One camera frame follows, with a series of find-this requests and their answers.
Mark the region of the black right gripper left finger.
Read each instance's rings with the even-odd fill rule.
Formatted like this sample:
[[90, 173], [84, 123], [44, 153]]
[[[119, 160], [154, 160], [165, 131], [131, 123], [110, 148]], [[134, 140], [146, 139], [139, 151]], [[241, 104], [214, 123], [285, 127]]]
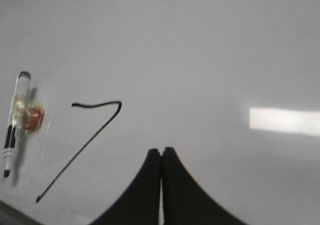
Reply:
[[161, 155], [156, 148], [146, 158], [123, 194], [92, 225], [158, 225]]

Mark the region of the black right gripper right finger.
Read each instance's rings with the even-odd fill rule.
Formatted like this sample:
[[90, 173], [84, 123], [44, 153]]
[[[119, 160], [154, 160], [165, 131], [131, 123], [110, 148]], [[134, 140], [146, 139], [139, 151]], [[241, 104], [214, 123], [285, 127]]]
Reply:
[[172, 147], [162, 154], [162, 201], [166, 225], [244, 224], [197, 184]]

